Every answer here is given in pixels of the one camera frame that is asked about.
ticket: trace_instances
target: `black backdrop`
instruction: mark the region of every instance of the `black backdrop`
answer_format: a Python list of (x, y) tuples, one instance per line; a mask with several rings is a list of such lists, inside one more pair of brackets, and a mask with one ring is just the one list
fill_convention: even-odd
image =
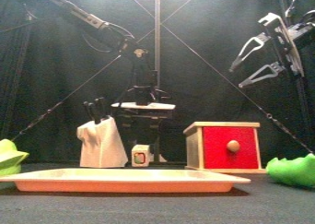
[[(155, 0), (71, 1), (88, 13), (120, 25), (142, 40), (140, 44), (151, 53), (150, 64), (154, 65)], [(31, 33), (23, 71), (11, 71), (16, 64), (10, 65), (6, 61), (22, 57), (18, 51), (8, 55), (8, 46), (23, 45), (22, 38), (12, 34), (22, 30), (0, 34), (2, 40), (7, 40), (0, 50), (2, 78), (20, 76), (19, 84), (10, 85), (10, 81), (7, 90), (3, 90), (7, 94), (3, 94), (2, 101), (11, 99), (14, 108), (2, 102), (2, 137), (15, 137), (67, 98), (15, 142), (19, 150), (30, 152), (30, 161), (78, 161), (82, 142), (76, 138), (76, 127), (88, 121), (83, 102), (100, 96), (115, 101), (130, 82), (131, 62), (119, 58), (108, 65), (116, 54), (106, 53), (107, 48), (94, 40), (90, 41), (103, 51), (88, 46), (83, 31), (58, 15), (46, 0), (2, 0), (2, 4), (2, 29), (24, 23), (27, 12), (38, 21), (28, 30), (23, 29), (26, 34)], [(250, 60), (234, 74), (229, 72), (245, 43), (262, 33), (259, 19), (270, 12), (282, 16), (281, 0), (162, 0), (160, 8), (160, 88), (173, 95), (173, 99), (164, 103), (177, 104), (174, 120), (164, 121), (162, 125), (164, 157), (175, 161), (186, 160), (182, 131), (195, 121), (259, 122), (263, 164), (274, 157), (291, 159), (305, 156), (307, 151), (275, 127), (253, 103), (258, 103), (314, 148), (313, 137), (307, 136), (297, 87), (290, 78), (278, 77), (246, 89), (245, 93), (253, 101), (234, 87), (263, 65), (270, 64), (266, 62), (271, 60), (266, 57), (269, 53), (262, 54), (259, 60)], [(298, 0), (291, 21), (297, 22), (311, 8), (314, 0)], [(301, 51), (307, 71), (310, 108), (315, 99), (314, 48), (313, 42)], [(103, 68), (100, 74), (71, 94)]]

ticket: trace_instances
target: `green toy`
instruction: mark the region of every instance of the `green toy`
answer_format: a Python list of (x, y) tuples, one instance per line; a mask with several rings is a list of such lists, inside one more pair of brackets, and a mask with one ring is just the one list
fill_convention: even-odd
[(267, 173), (278, 183), (293, 186), (315, 187), (315, 156), (294, 160), (274, 158), (266, 167)]
[(28, 157), (28, 153), (18, 151), (15, 143), (3, 139), (0, 141), (0, 176), (22, 172), (22, 161)]

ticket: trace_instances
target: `metal pole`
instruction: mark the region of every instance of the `metal pole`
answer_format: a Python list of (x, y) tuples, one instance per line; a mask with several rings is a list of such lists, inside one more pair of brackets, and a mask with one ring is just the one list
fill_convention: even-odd
[(162, 48), (162, 0), (155, 0), (155, 70), (158, 72), (158, 88), (160, 88), (160, 48)]

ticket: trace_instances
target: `table surface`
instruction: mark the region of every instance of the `table surface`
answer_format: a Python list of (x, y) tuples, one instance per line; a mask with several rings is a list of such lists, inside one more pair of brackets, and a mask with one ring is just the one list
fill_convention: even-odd
[[(24, 164), (23, 172), (70, 167)], [(30, 193), (0, 183), (0, 222), (314, 223), (315, 189), (275, 183), (267, 174), (238, 176), (253, 182), (207, 194)]]

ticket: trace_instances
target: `white tray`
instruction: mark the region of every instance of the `white tray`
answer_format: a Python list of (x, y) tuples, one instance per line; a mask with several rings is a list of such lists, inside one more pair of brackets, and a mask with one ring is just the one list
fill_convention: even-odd
[(209, 193), (251, 180), (210, 171), (79, 168), (20, 173), (0, 182), (27, 192)]

